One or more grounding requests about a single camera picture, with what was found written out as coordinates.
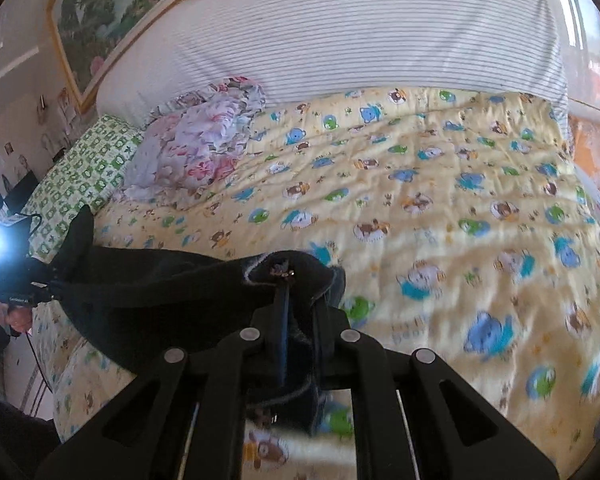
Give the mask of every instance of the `white wall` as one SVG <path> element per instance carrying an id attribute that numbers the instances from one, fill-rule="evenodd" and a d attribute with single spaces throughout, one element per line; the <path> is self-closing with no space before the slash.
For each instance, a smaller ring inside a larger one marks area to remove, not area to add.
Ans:
<path id="1" fill-rule="evenodd" d="M 5 0 L 0 6 L 0 157 L 11 185 L 17 173 L 24 175 L 18 161 L 24 155 L 38 179 L 51 168 L 52 155 L 42 147 L 46 133 L 61 146 L 62 123 L 57 111 L 57 97 L 66 80 L 52 46 L 46 25 L 49 0 Z M 46 123 L 38 124 L 36 105 L 40 95 L 48 104 Z M 14 152 L 7 155 L 5 143 Z M 4 193 L 0 177 L 0 192 Z"/>

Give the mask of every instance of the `photo on wall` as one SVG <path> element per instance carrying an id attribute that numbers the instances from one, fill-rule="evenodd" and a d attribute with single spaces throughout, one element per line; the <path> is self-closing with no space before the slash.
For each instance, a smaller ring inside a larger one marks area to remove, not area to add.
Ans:
<path id="1" fill-rule="evenodd" d="M 178 1 L 49 1 L 48 22 L 79 113 L 93 103 L 112 62 Z"/>

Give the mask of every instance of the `yellow quilt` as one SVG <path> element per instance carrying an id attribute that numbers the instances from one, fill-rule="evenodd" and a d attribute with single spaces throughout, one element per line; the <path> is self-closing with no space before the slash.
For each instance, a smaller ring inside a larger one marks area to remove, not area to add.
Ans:
<path id="1" fill-rule="evenodd" d="M 600 437 L 600 229 L 548 102 L 384 88 L 269 110 L 235 173 L 199 196 L 184 212 L 112 202 L 96 240 L 217 258 L 309 251 L 346 270 L 353 327 L 398 351 L 434 349 L 563 478 Z M 37 323 L 56 334 L 49 354 L 74 338 L 50 370 L 67 437 L 130 375 L 57 305 Z M 249 427 L 246 478 L 355 478 L 337 397 L 322 440 Z"/>

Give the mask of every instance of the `cable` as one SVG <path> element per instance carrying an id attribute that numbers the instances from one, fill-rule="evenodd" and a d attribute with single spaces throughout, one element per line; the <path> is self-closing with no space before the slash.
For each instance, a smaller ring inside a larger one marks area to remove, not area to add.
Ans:
<path id="1" fill-rule="evenodd" d="M 24 335 L 27 336 L 27 341 L 29 342 L 29 348 L 31 348 L 31 352 L 33 353 L 33 358 L 36 360 L 36 364 L 38 365 L 38 370 L 40 370 L 40 376 L 42 377 L 42 380 L 45 383 L 46 389 L 49 390 L 51 393 L 53 393 L 54 391 L 51 389 L 51 386 L 49 386 L 49 383 L 46 382 L 45 374 L 42 371 L 42 366 L 40 366 L 40 361 L 38 361 L 38 356 L 36 355 L 36 351 L 33 349 L 33 344 L 31 343 L 31 338 L 29 337 L 29 332 L 25 332 Z"/>

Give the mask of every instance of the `hand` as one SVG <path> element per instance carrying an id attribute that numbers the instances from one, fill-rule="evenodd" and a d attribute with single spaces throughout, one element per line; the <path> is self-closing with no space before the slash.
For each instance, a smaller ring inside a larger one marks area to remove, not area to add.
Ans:
<path id="1" fill-rule="evenodd" d="M 9 312 L 4 320 L 11 325 L 16 332 L 25 333 L 33 325 L 33 314 L 30 306 L 16 308 Z"/>

